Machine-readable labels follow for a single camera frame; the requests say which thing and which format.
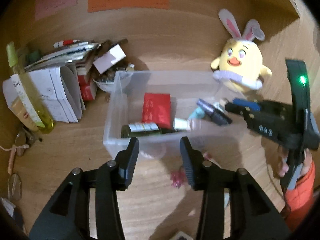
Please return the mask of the right hand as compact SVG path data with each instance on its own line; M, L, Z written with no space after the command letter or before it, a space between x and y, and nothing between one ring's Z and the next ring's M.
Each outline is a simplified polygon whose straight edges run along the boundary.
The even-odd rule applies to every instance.
M283 176L285 176L285 174L289 171L289 166L287 165L286 161L289 155L289 151L281 146L278 147L278 155L279 155L279 161L278 161L278 176L280 178L282 178ZM299 178L302 178L303 176L305 176L311 166L312 166L312 162L313 162L313 158L312 158L312 154L310 152L310 150L308 148L306 148L304 150L304 162L303 162L303 166L299 175Z

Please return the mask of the orange sleeve forearm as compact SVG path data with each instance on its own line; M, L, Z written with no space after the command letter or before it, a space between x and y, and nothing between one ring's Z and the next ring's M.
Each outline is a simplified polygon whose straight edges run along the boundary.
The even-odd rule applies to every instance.
M297 181L293 190L288 190L285 194L286 205L281 213L290 231L295 231L298 228L314 204L313 186L315 175L315 163L312 161L306 175Z

